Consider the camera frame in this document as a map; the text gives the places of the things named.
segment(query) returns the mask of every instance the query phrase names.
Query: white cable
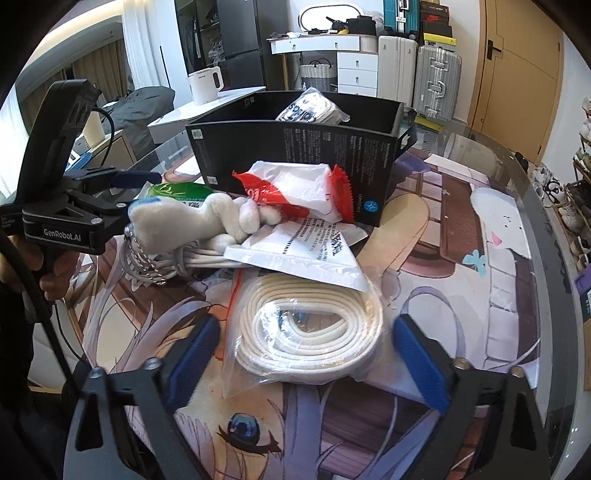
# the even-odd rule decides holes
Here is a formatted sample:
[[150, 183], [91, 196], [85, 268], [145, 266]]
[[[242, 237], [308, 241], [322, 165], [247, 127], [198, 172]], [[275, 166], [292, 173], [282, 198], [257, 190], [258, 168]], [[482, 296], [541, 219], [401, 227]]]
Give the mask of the white cable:
[[[295, 312], [336, 314], [341, 320], [303, 332]], [[249, 372], [276, 381], [323, 384], [353, 373], [374, 352], [384, 323], [370, 294], [285, 274], [254, 279], [238, 300], [236, 359]]]
[[199, 268], [242, 268], [247, 265], [227, 260], [217, 252], [185, 245], [174, 252], [147, 256], [128, 232], [121, 254], [121, 267], [130, 277], [145, 283], [163, 284], [177, 275], [187, 277]]

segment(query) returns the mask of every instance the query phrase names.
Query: green package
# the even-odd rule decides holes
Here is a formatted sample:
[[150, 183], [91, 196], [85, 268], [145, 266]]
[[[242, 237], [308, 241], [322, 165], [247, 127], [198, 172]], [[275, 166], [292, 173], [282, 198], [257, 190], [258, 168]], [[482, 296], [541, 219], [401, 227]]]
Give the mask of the green package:
[[191, 207], [200, 207], [213, 190], [200, 183], [160, 183], [148, 190], [146, 197], [171, 197]]

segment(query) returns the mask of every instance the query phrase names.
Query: coiled white rope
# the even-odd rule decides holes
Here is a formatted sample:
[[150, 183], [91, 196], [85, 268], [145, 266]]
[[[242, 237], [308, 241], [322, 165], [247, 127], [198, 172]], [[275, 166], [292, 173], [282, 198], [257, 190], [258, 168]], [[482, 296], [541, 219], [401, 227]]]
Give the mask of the coiled white rope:
[[[371, 357], [384, 324], [375, 290], [365, 294], [285, 274], [251, 281], [236, 308], [237, 361], [274, 381], [323, 384], [355, 372]], [[294, 320], [299, 312], [336, 314], [341, 320], [304, 332]]]

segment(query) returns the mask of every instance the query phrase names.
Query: black cardboard box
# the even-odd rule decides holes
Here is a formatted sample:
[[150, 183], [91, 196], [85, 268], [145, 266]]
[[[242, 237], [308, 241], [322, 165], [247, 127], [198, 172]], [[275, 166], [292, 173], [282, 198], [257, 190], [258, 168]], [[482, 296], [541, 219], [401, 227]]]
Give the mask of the black cardboard box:
[[248, 171], [257, 160], [340, 165], [351, 182], [355, 221], [379, 226], [394, 161], [417, 141], [415, 112], [405, 113], [402, 103], [391, 100], [325, 93], [350, 115], [349, 122], [328, 126], [276, 121], [301, 93], [254, 93], [188, 125], [206, 184], [245, 194], [232, 173]]
[[453, 38], [453, 29], [451, 26], [442, 23], [423, 22], [423, 33]]
[[440, 17], [439, 15], [421, 13], [421, 22], [435, 22], [449, 25], [449, 18]]
[[445, 5], [432, 4], [430, 2], [421, 2], [421, 13], [438, 15], [449, 19], [449, 7]]

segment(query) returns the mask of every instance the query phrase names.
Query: white suitcase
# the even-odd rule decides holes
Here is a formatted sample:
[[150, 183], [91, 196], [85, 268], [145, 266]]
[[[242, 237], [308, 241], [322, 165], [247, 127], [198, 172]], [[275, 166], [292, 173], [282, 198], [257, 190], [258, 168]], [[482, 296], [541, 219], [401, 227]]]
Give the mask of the white suitcase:
[[418, 44], [402, 37], [380, 37], [378, 98], [412, 106]]

